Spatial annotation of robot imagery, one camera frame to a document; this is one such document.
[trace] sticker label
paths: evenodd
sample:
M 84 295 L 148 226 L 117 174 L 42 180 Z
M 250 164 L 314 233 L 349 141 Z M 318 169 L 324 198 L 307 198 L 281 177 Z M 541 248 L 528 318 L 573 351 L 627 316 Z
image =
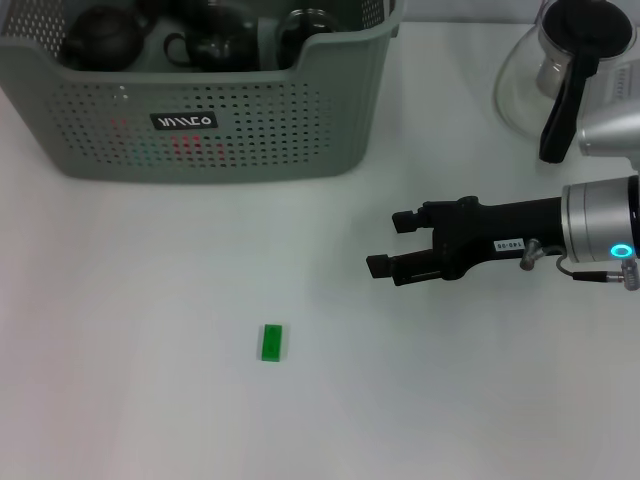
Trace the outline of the sticker label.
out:
M 213 112 L 202 113 L 152 113 L 151 121 L 156 130 L 202 130 L 218 128 Z
M 493 242 L 496 252 L 512 252 L 514 250 L 524 250 L 524 240 L 515 238 L 512 240 L 500 240 Z
M 606 105 L 624 102 L 631 96 L 633 73 L 631 64 L 628 64 L 623 65 L 609 75 Z

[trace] blue indicator light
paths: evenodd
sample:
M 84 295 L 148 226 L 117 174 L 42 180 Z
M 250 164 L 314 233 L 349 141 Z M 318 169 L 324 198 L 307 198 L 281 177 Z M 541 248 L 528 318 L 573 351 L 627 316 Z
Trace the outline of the blue indicator light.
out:
M 619 243 L 618 245 L 611 247 L 611 255 L 616 258 L 629 258 L 633 255 L 633 248 L 629 245 L 625 245 L 624 243 Z

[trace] black teapot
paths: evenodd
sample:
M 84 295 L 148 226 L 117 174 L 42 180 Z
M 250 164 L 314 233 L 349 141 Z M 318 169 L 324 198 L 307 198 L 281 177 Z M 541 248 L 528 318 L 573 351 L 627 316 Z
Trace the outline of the black teapot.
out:
M 145 37 L 157 18 L 138 23 L 136 14 L 109 6 L 96 6 L 82 13 L 62 44 L 62 54 L 71 66 L 93 71 L 120 71 L 129 67 L 144 48 Z

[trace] teapot lid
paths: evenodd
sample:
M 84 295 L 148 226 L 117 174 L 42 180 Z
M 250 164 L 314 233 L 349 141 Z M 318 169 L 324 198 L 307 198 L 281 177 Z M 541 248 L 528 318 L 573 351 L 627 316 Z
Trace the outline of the teapot lid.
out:
M 602 0 L 559 0 L 544 14 L 542 29 L 559 49 L 575 55 L 588 48 L 601 59 L 625 53 L 634 34 L 629 17 Z

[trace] perforated basket side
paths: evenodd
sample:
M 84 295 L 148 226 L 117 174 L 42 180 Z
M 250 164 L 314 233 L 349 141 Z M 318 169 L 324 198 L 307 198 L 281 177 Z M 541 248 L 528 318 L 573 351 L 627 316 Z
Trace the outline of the perforated basket side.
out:
M 64 1 L 12 1 L 7 11 L 2 35 L 35 40 L 57 57 L 65 35 Z
M 384 0 L 362 0 L 363 28 L 375 27 L 384 21 Z
M 313 85 L 61 82 L 47 112 L 83 162 L 175 171 L 309 163 L 332 144 L 332 99 Z M 150 114 L 216 116 L 210 131 L 157 131 Z

